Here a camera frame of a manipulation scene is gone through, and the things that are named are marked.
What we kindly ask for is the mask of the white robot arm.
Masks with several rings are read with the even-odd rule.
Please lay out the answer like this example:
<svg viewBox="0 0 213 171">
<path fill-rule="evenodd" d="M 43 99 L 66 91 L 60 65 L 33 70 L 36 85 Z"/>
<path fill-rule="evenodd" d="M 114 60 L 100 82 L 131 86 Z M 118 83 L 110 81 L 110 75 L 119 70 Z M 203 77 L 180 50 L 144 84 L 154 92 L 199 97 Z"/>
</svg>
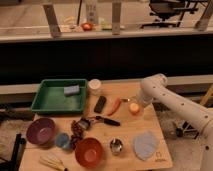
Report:
<svg viewBox="0 0 213 171">
<path fill-rule="evenodd" d="M 167 89 L 164 74 L 143 78 L 139 86 L 137 99 L 143 107 L 157 99 L 205 138 L 200 171 L 213 171 L 213 111 Z"/>
</svg>

